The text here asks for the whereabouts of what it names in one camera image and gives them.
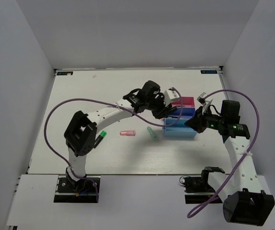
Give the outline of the green highlighter marker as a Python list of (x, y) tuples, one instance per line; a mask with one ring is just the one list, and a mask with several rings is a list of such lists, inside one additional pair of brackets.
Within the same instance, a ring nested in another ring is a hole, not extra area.
[(95, 140), (95, 144), (93, 146), (94, 149), (101, 143), (101, 141), (105, 138), (106, 134), (107, 133), (104, 130), (99, 134), (99, 136)]

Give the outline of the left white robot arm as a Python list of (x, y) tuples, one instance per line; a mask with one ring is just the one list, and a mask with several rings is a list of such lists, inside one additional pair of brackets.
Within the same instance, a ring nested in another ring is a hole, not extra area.
[(161, 92), (160, 86), (149, 80), (141, 89), (132, 90), (114, 104), (88, 114), (76, 112), (64, 133), (69, 151), (70, 165), (66, 169), (69, 186), (74, 191), (81, 191), (85, 187), (86, 156), (92, 151), (100, 131), (145, 110), (151, 111), (156, 119), (166, 118), (176, 110), (172, 103), (179, 99), (174, 88)]

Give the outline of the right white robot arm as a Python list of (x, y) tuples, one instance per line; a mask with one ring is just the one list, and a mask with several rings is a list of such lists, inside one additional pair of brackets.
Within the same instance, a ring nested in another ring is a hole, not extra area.
[(201, 187), (215, 192), (207, 201), (193, 208), (188, 218), (211, 202), (221, 200), (226, 222), (263, 226), (275, 206), (275, 199), (263, 190), (259, 182), (249, 150), (250, 133), (248, 127), (240, 123), (240, 103), (224, 100), (218, 115), (211, 112), (211, 101), (202, 100), (201, 104), (185, 125), (198, 133), (207, 128), (218, 131), (229, 154), (232, 170), (229, 175), (219, 167), (202, 170)]

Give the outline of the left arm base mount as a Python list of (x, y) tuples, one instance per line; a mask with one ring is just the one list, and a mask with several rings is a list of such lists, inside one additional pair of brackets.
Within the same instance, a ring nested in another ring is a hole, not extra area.
[(66, 177), (59, 177), (56, 185), (54, 203), (98, 203), (100, 177), (82, 180), (77, 185)]

